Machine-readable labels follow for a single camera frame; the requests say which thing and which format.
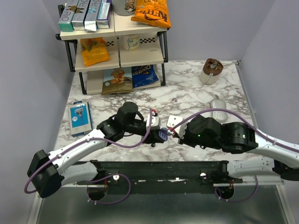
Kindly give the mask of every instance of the shelf board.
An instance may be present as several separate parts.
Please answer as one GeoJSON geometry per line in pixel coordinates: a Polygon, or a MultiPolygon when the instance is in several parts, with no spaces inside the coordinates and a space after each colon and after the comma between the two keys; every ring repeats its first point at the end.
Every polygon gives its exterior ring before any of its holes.
{"type": "Polygon", "coordinates": [[[104,37],[103,39],[108,43],[107,50],[110,55],[110,60],[86,67],[81,54],[81,44],[80,42],[78,42],[78,50],[76,54],[76,65],[75,65],[76,72],[117,69],[120,67],[119,58],[118,58],[117,37],[111,36],[111,37],[104,37]]]}
{"type": "MultiPolygon", "coordinates": [[[[152,87],[158,87],[161,86],[159,73],[157,71],[157,67],[154,66],[156,74],[158,76],[158,81],[145,86],[139,86],[137,88],[134,88],[134,90],[141,90],[141,89],[147,89],[152,87]]],[[[104,79],[104,71],[90,71],[87,74],[87,94],[88,95],[94,95],[94,94],[101,94],[103,89],[103,79],[104,79]]]]}
{"type": "Polygon", "coordinates": [[[114,12],[115,35],[119,36],[167,31],[167,28],[154,27],[141,22],[131,21],[132,16],[134,15],[121,16],[114,12]]]}
{"type": "Polygon", "coordinates": [[[139,48],[127,51],[123,49],[120,37],[121,67],[164,63],[159,37],[156,33],[141,34],[140,41],[139,48]]]}
{"type": "Polygon", "coordinates": [[[98,29],[95,32],[86,32],[84,30],[74,30],[73,32],[60,32],[61,40],[80,40],[85,38],[95,38],[95,37],[107,37],[115,36],[114,33],[114,17],[113,13],[111,15],[110,28],[109,29],[98,29]]]}

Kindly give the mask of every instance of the toothpaste box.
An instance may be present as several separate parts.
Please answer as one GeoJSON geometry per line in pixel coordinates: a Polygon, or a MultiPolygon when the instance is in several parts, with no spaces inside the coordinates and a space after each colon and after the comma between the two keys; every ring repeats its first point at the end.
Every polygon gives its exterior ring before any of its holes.
{"type": "Polygon", "coordinates": [[[98,29],[97,17],[102,0],[91,0],[88,8],[88,12],[84,21],[85,31],[95,32],[98,29]]]}
{"type": "Polygon", "coordinates": [[[90,0],[79,0],[74,17],[71,21],[74,30],[84,30],[84,19],[88,11],[90,0]]]}
{"type": "Polygon", "coordinates": [[[112,3],[111,0],[102,0],[97,25],[99,29],[109,29],[111,21],[112,3]]]}
{"type": "Polygon", "coordinates": [[[68,106],[68,111],[72,137],[91,132],[93,124],[88,102],[75,102],[68,106]]]}
{"type": "Polygon", "coordinates": [[[61,31],[64,32],[74,31],[71,20],[73,19],[73,16],[77,9],[77,4],[78,4],[78,0],[67,1],[64,11],[62,12],[60,20],[58,22],[61,31]]]}

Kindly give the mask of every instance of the blue chip bag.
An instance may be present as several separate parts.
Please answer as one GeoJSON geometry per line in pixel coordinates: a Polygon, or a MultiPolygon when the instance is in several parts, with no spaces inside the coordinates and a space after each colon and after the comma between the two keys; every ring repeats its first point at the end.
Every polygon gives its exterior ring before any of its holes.
{"type": "Polygon", "coordinates": [[[133,88],[149,85],[158,81],[153,65],[132,67],[133,88]]]}

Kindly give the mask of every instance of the purple box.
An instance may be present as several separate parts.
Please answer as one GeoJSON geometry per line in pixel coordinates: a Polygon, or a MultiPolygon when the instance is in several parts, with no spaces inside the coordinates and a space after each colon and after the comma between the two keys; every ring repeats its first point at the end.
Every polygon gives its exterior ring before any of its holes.
{"type": "Polygon", "coordinates": [[[102,0],[97,25],[99,29],[109,29],[111,21],[112,3],[111,0],[102,0]]]}

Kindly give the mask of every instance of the blue and white package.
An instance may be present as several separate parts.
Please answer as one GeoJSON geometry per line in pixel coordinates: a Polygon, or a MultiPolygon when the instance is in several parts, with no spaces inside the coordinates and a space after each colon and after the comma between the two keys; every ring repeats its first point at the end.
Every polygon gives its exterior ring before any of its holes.
{"type": "Polygon", "coordinates": [[[132,67],[133,88],[149,85],[158,81],[154,65],[143,65],[132,67]]]}
{"type": "Polygon", "coordinates": [[[88,134],[93,129],[88,102],[78,101],[69,106],[72,137],[88,134]]]}

